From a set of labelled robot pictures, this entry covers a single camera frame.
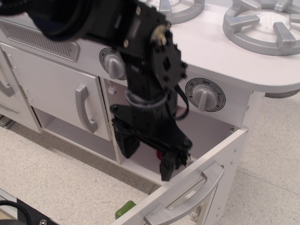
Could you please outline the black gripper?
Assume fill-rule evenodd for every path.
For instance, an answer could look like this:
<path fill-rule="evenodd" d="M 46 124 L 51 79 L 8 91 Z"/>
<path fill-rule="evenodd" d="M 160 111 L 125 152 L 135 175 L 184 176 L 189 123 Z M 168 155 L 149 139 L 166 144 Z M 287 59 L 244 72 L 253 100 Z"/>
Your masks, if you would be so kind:
<path fill-rule="evenodd" d="M 115 138 L 125 158 L 136 152 L 140 142 L 162 152 L 162 181 L 169 181 L 178 166 L 187 165 L 192 142 L 168 115 L 165 107 L 142 111 L 133 106 L 114 104 L 110 111 L 114 115 Z"/>

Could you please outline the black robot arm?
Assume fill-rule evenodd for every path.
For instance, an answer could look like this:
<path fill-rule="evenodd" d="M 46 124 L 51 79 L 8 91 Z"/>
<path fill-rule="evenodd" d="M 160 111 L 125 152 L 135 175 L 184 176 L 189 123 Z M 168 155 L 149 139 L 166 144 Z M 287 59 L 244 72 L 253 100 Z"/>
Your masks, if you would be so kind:
<path fill-rule="evenodd" d="M 2 16 L 27 13 L 50 40 L 79 38 L 102 43 L 121 54 L 127 75 L 128 105 L 112 105 L 112 125 L 122 154 L 140 143 L 161 153 L 160 173 L 169 181 L 186 165 L 192 142 L 177 126 L 177 99 L 187 97 L 179 82 L 187 64 L 173 43 L 170 23 L 154 7 L 137 0 L 3 0 Z"/>

